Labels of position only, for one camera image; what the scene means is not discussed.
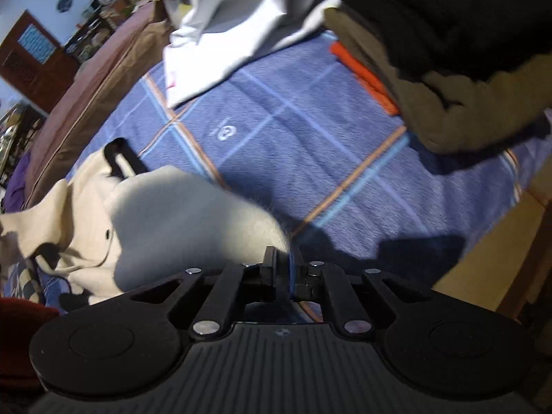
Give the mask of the cream knit cardigan black trim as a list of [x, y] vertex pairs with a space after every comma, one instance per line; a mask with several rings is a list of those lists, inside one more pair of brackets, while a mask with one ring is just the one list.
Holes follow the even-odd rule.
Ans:
[[290, 248], [271, 213], [175, 166], [146, 169], [123, 139], [1, 218], [1, 268], [31, 260], [82, 306], [188, 268], [254, 265], [270, 247]]

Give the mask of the blue plaid bed sheet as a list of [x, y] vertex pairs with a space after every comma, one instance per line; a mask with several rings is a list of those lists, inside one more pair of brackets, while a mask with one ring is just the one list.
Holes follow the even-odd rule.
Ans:
[[504, 151], [424, 149], [331, 53], [325, 33], [250, 63], [179, 108], [151, 68], [77, 148], [122, 137], [270, 209], [305, 258], [432, 286], [518, 201], [551, 155], [547, 120]]

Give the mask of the orange folded garment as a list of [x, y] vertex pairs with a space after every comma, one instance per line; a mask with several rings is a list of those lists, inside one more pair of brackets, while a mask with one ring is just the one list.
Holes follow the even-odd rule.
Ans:
[[330, 52], [355, 75], [360, 85], [389, 116], [397, 116], [401, 113], [381, 79], [356, 60], [342, 43], [334, 41], [330, 46]]

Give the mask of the checkered beige green blanket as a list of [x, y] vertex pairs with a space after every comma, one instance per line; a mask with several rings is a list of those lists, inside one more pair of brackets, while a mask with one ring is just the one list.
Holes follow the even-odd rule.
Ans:
[[27, 259], [3, 270], [1, 295], [45, 305], [45, 295], [39, 282], [36, 265]]

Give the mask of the olive green folded garment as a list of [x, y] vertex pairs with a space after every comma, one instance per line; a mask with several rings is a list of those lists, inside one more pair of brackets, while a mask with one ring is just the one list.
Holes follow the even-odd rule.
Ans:
[[352, 56], [385, 84], [401, 119], [433, 153], [453, 154], [505, 148], [551, 130], [551, 58], [538, 55], [512, 73], [488, 82], [429, 72], [409, 80], [389, 61], [374, 29], [341, 9], [325, 12], [326, 26]]

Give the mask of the red cloth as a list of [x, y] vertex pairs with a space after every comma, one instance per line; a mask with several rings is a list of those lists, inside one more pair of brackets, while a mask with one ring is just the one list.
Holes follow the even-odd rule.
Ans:
[[44, 395], [29, 348], [36, 332], [59, 316], [55, 308], [19, 298], [1, 298], [2, 413], [26, 413]]

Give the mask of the purple cloth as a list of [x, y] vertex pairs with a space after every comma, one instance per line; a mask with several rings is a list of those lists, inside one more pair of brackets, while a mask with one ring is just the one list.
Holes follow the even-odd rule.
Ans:
[[30, 164], [31, 152], [27, 151], [18, 162], [11, 178], [8, 181], [3, 207], [5, 213], [14, 213], [21, 210], [25, 201], [25, 175]]

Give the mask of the brown maroon mattress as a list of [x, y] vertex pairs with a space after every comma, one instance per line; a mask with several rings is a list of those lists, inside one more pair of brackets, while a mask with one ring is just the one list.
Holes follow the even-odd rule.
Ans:
[[83, 64], [30, 148], [20, 208], [64, 178], [134, 85], [162, 61], [173, 25], [160, 2], [142, 6]]

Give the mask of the white cloth garment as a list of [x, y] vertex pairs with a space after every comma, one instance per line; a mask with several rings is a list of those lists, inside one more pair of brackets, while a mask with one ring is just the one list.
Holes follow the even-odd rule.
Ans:
[[246, 63], [317, 31], [339, 0], [189, 0], [164, 49], [166, 100], [175, 108]]

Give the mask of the cluttered metal shelf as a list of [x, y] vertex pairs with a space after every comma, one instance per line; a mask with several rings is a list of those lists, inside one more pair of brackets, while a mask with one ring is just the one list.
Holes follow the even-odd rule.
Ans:
[[32, 106], [16, 103], [1, 117], [1, 187], [5, 190], [21, 157], [46, 118]]

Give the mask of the black folded garment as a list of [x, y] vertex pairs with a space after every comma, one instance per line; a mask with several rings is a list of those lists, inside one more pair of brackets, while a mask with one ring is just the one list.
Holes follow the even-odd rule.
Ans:
[[551, 52], [551, 0], [342, 0], [374, 25], [393, 66], [487, 80]]

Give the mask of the dark red wooden door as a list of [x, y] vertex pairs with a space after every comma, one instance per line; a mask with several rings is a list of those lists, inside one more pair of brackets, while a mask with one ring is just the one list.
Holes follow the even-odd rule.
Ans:
[[73, 84], [79, 68], [78, 60], [27, 10], [1, 44], [1, 77], [46, 113]]

